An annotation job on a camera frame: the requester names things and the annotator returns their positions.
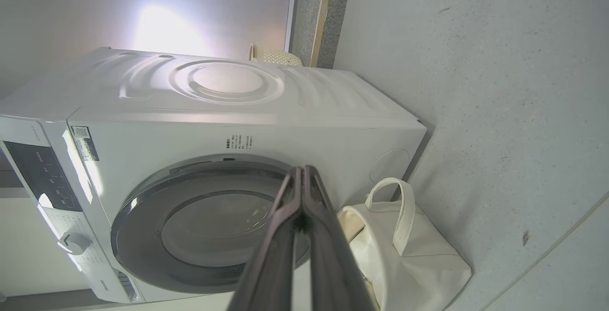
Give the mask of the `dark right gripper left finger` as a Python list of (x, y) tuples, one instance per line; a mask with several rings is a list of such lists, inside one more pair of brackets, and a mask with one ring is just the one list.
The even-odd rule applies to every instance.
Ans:
[(301, 166), (289, 170), (275, 199), (265, 235), (240, 278), (229, 311), (289, 311), (296, 237), (302, 228)]

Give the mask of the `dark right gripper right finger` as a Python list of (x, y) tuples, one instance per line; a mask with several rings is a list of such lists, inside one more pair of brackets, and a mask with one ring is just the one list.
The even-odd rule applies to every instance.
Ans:
[(311, 243), (314, 311), (374, 311), (318, 170), (303, 167), (303, 216)]

